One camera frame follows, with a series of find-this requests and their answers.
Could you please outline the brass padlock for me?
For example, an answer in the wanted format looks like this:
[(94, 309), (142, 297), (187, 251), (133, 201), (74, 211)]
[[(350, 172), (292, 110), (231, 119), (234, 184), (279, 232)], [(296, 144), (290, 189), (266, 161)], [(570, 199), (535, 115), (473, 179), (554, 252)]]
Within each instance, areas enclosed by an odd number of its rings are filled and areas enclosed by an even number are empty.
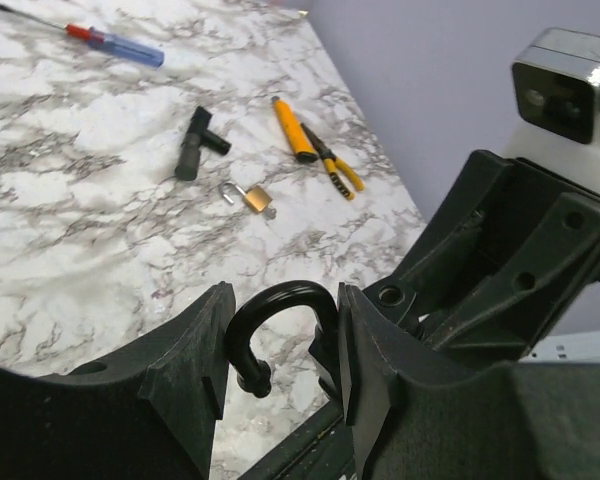
[(260, 186), (254, 186), (249, 190), (244, 190), (242, 187), (239, 187), (232, 182), (224, 182), (219, 186), (219, 192), (223, 199), (231, 205), (235, 203), (231, 193), (237, 193), (241, 197), (242, 201), (252, 211), (258, 214), (267, 211), (272, 202), (272, 198)]

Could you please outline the yellow handled pliers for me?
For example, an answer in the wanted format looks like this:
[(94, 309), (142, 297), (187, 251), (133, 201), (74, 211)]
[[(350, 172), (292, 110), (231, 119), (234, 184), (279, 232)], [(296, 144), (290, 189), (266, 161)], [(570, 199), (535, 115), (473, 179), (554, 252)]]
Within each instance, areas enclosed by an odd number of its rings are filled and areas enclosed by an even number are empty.
[[(325, 170), (334, 187), (345, 199), (348, 201), (353, 200), (355, 198), (355, 192), (362, 192), (365, 189), (365, 184), (362, 179), (347, 162), (338, 157), (306, 124), (301, 123), (300, 126), (319, 158), (322, 160)], [(340, 173), (348, 179), (352, 184), (353, 189), (347, 187), (340, 177)]]

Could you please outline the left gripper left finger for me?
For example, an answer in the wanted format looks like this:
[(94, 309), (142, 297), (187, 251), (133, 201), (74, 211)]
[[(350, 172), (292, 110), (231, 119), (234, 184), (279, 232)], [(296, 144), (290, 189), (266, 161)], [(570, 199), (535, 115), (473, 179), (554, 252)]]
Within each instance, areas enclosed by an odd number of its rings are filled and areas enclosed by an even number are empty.
[(66, 375), (0, 367), (0, 479), (205, 479), (223, 415), (219, 283), (162, 326)]

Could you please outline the black padlock with key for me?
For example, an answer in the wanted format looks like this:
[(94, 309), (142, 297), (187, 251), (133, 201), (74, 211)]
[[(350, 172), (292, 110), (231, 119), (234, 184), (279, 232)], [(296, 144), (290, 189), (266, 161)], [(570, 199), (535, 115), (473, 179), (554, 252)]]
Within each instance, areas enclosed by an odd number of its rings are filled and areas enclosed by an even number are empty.
[(309, 280), (273, 285), (246, 301), (226, 327), (235, 384), (229, 404), (305, 411), (341, 399), (338, 311), (329, 289)]

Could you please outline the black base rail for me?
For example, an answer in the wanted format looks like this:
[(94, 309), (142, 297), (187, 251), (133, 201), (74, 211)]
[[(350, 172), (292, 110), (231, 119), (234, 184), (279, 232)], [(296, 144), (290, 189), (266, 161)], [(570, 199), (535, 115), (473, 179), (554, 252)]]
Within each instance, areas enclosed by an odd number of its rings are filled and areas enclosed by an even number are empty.
[(356, 479), (351, 430), (333, 401), (239, 477), (239, 480)]

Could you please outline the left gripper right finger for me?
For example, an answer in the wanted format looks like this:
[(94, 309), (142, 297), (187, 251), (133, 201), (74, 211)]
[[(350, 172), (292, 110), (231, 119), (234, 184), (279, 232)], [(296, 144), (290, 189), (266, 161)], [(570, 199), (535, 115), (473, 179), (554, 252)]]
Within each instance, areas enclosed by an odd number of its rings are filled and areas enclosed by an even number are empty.
[(460, 366), (338, 292), (344, 419), (361, 479), (600, 479), (600, 364)]

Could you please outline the orange utility knife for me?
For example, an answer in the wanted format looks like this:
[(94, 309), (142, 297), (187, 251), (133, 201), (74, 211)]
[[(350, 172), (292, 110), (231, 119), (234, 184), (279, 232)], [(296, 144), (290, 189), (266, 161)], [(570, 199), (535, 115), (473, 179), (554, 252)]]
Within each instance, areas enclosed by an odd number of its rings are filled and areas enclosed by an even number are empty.
[(317, 161), (317, 153), (307, 139), (291, 107), (278, 96), (273, 96), (271, 102), (294, 158), (302, 164)]

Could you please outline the red blue screwdriver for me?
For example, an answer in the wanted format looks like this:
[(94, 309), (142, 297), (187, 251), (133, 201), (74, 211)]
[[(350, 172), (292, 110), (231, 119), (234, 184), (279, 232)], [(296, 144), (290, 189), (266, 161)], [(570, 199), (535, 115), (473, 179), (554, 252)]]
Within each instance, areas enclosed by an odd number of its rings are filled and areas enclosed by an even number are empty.
[(0, 11), (59, 30), (69, 37), (84, 42), (92, 50), (154, 68), (164, 64), (163, 51), (113, 33), (103, 32), (94, 27), (85, 28), (74, 23), (54, 23), (3, 3), (0, 3)]

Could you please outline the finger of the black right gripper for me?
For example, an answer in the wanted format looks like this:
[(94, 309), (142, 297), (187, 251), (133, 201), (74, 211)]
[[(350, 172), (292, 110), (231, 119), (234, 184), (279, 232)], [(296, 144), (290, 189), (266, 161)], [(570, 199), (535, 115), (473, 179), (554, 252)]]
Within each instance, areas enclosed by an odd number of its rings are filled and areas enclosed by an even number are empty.
[(477, 150), (404, 259), (365, 294), (451, 359), (518, 360), (594, 282), (600, 195)]

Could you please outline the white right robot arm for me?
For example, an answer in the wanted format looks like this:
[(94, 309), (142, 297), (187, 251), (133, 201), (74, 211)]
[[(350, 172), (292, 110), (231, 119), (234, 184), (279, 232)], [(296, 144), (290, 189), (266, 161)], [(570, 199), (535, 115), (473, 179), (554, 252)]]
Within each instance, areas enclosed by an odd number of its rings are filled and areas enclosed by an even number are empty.
[(558, 335), (600, 283), (600, 195), (522, 158), (471, 153), (396, 269), (366, 289), (390, 321), (468, 366), (600, 361), (600, 332)]

